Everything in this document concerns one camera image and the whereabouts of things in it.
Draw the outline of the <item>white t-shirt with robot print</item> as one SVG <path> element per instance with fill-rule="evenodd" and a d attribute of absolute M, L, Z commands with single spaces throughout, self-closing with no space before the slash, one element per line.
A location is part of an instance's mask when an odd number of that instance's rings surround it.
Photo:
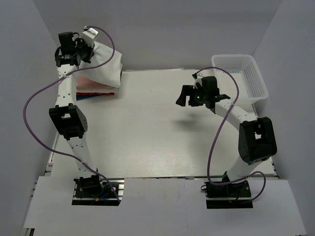
<path fill-rule="evenodd" d="M 113 52 L 112 48 L 95 42 L 91 63 L 81 62 L 82 71 L 77 72 L 76 75 L 117 88 L 120 85 L 120 71 L 123 66 L 121 59 L 120 52 Z M 108 90 L 105 93 L 116 92 L 116 90 Z"/>

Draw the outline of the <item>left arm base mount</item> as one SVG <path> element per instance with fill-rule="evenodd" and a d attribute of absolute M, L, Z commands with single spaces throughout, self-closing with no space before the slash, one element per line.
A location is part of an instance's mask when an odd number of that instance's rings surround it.
<path fill-rule="evenodd" d="M 122 200 L 124 191 L 124 181 L 110 181 L 111 186 L 106 180 L 97 175 L 90 177 L 75 178 L 75 187 L 72 197 L 73 206 L 118 206 Z"/>

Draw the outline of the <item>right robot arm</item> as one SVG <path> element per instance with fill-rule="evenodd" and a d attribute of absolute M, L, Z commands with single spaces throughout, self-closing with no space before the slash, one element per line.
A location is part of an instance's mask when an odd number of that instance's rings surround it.
<path fill-rule="evenodd" d="M 212 182 L 214 186 L 222 186 L 223 192 L 234 196 L 240 190 L 239 182 L 245 181 L 255 168 L 277 153 L 277 144 L 272 121 L 268 117 L 258 118 L 236 105 L 236 100 L 221 94 L 214 76 L 196 80 L 194 85 L 182 87 L 176 104 L 184 107 L 206 106 L 215 115 L 223 118 L 210 151 L 214 151 L 215 143 L 226 122 L 229 122 L 239 133 L 238 157 L 228 169 L 220 182 Z"/>

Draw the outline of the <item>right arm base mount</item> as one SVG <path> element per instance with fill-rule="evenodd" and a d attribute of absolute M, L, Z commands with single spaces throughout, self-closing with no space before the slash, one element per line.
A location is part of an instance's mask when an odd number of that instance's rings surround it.
<path fill-rule="evenodd" d="M 200 190 L 205 192 L 207 209 L 253 208 L 252 194 L 247 180 L 223 186 L 204 182 Z"/>

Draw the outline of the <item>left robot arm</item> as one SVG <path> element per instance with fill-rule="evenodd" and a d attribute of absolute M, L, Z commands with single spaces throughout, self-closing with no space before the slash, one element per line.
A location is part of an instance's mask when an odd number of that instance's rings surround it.
<path fill-rule="evenodd" d="M 49 109 L 49 116 L 58 133 L 64 137 L 73 155 L 79 158 L 76 163 L 80 175 L 87 177 L 90 170 L 97 171 L 86 141 L 88 122 L 86 116 L 76 105 L 77 76 L 70 74 L 80 67 L 82 62 L 91 62 L 94 44 L 89 45 L 84 39 L 74 38 L 77 33 L 63 32 L 58 35 L 60 47 L 55 52 L 55 61 L 60 81 L 54 108 Z"/>

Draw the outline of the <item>pink t-shirt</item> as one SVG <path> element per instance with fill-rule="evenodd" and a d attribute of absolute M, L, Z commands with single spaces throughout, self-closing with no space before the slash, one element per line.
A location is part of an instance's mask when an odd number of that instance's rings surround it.
<path fill-rule="evenodd" d="M 84 76 L 77 77 L 77 90 L 81 92 L 106 92 L 114 91 L 115 87 L 92 81 Z"/>

